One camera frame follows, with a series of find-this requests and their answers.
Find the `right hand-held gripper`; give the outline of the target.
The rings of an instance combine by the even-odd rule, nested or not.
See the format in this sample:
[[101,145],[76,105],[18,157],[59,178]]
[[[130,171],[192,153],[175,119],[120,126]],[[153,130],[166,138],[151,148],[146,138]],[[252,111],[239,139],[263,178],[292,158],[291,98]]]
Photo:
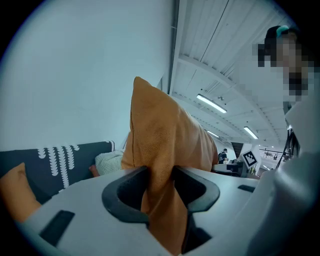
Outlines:
[[256,176],[262,159],[258,145],[234,143],[238,171],[241,176]]

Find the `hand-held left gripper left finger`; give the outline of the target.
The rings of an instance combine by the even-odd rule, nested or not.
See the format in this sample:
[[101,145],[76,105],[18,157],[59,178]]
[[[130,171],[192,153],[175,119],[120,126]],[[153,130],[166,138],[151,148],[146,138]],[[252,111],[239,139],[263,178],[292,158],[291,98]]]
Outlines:
[[146,166],[141,166],[109,183],[101,194],[104,208],[124,223],[148,224],[148,215],[141,212],[143,195],[149,181]]

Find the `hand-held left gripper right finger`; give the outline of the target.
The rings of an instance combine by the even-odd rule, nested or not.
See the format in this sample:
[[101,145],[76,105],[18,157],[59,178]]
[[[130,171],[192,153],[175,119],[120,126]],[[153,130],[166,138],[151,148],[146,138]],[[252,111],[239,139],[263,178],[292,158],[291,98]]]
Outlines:
[[187,209],[186,231],[181,252],[186,254],[209,241],[212,236],[203,228],[197,227],[194,213],[208,211],[220,197],[219,187],[189,170],[173,168],[174,187]]

